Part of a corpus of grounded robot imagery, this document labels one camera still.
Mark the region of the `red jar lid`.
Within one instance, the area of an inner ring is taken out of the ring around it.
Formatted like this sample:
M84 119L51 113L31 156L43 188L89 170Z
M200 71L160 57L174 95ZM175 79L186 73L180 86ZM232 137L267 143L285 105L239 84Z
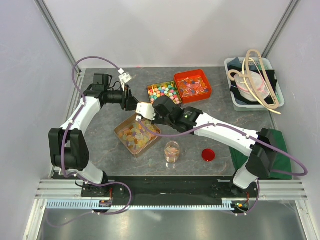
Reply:
M212 149L206 148L202 151L201 157L205 162L211 162L215 159L216 154Z

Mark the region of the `brown tin of popsicle candies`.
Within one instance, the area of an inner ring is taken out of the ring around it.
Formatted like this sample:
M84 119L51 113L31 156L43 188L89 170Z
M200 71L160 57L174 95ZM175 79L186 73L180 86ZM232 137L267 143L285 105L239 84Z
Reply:
M138 121L137 114L130 116L114 129L115 135L136 158L160 141L160 137L146 131Z

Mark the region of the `clear glass jar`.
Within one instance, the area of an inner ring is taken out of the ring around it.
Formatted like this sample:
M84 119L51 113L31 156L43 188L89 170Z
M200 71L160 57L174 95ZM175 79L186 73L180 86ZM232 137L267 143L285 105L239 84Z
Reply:
M180 146L176 141L169 141L164 147L165 164L168 169L175 169L180 158Z

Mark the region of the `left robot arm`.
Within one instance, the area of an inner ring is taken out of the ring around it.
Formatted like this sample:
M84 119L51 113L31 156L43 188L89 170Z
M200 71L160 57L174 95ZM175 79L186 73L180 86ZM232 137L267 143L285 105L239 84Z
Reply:
M99 197L109 193L110 185L107 174L90 160L85 132L104 105L116 104L122 110L134 111L138 104L128 85L132 79L128 73L119 76L119 89L111 84L112 79L109 74L94 74L93 83L82 93L79 105L70 118L48 133L52 165L60 168L60 174L65 178L78 177L92 185L92 191Z

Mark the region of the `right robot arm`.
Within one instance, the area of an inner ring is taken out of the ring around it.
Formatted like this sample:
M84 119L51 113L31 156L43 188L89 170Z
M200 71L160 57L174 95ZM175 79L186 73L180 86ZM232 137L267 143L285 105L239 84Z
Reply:
M158 124L172 127L179 133L206 137L227 145L247 156L246 162L234 173L229 191L242 196L251 183L267 179L272 172L277 152L275 137L270 129L248 130L220 121L203 111L181 108L168 96L156 99L152 107Z

